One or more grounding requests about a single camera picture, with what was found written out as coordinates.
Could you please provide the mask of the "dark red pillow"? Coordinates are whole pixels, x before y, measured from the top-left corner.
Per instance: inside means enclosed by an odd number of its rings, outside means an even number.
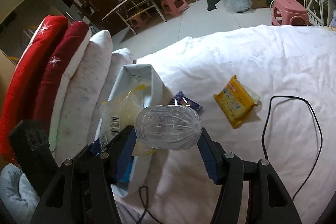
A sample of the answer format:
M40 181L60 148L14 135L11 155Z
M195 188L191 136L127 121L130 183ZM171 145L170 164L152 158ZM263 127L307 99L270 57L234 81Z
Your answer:
M75 74L91 38L83 22L72 23L48 60L34 104L32 120L49 132L52 115L60 114L70 79Z

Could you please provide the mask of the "pink floral pillow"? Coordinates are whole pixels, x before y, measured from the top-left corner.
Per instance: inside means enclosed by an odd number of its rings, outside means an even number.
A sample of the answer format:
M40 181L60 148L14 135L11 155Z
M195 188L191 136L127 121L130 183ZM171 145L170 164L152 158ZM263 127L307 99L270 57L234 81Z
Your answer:
M120 69L132 64L127 48L113 50L109 31L87 34L61 78L49 129L50 151L58 165L98 136L99 108L107 101Z

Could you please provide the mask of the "white bed cover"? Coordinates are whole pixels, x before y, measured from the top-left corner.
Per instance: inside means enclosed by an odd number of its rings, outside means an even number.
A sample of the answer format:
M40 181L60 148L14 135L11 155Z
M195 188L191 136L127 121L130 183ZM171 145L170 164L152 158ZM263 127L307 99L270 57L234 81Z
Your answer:
M187 37L138 59L158 73L163 104L200 104L211 139L240 159L270 163L303 223L335 193L335 31L265 26Z

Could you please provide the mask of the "orange cracker packet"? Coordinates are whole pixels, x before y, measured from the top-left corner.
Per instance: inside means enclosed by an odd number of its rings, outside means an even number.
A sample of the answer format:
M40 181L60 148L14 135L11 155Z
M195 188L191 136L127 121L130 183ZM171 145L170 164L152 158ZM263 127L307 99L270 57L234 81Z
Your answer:
M232 128L239 128L261 102L260 96L242 84L236 75L213 97Z

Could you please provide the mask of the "pink plastic stool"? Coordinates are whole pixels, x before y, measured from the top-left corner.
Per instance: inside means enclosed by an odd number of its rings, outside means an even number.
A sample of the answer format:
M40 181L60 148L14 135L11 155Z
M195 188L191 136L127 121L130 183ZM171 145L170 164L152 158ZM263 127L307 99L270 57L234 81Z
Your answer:
M185 0L161 0L161 6L166 15L179 16L190 5Z
M309 26L306 8L296 0L274 0L272 21L274 26Z

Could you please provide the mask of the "folding table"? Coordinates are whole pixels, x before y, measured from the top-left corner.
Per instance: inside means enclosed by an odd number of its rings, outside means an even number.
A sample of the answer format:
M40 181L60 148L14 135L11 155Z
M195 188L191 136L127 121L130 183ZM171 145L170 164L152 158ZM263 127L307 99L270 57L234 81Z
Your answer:
M140 20L141 14L152 8L155 9L156 13L161 17L163 22L167 22L167 19L161 12L161 9L155 0L123 0L116 7L110 10L110 12L108 12L102 20L108 22L108 19L112 14L117 14L117 16L126 24L127 28L129 28L134 35L137 35L131 21L133 19Z

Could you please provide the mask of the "clear ribbed plastic cup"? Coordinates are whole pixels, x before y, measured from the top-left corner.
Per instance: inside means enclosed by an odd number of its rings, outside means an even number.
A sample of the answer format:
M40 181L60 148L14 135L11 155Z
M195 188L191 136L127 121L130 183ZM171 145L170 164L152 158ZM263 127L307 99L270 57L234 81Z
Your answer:
M147 107L138 114L134 128L137 138L150 147L173 151L191 148L202 132L198 113L182 105Z

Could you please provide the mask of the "grey plush cushion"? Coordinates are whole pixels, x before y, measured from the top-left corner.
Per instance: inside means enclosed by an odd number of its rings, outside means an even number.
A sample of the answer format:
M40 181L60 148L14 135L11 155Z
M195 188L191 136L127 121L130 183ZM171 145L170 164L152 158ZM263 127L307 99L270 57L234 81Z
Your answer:
M16 223L30 223L40 199L17 166L9 163L1 170L1 201Z

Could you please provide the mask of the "clear snack bag with barcode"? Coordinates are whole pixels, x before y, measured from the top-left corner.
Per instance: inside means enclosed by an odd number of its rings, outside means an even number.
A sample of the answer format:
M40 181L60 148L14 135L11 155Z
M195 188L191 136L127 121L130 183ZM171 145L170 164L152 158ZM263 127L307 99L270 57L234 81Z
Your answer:
M149 90L148 86L139 85L102 103L98 135L101 147L105 147L126 126L135 126L138 114L144 109L145 93Z

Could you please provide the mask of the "white fabric storage box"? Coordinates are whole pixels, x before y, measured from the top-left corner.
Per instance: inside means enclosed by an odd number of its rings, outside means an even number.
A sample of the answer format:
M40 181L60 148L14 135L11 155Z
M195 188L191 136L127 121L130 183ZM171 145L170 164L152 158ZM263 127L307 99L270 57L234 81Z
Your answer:
M151 65L123 65L107 100L100 105L95 138L104 147L126 126L135 125L139 112L159 105L163 82ZM123 178L112 186L114 194L126 197L145 182L155 150L137 140Z

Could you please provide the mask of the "dark blue biscuit packet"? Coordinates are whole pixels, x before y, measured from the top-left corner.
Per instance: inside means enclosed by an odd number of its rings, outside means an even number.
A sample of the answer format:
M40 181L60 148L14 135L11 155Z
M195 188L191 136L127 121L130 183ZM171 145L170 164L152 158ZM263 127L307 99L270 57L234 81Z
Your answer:
M173 96L173 98L171 98L168 105L187 106L187 107L192 108L197 113L200 112L203 109L203 107L200 104L194 102L190 98L187 98L184 95L183 91L181 91L181 90L177 94L175 94L175 96Z

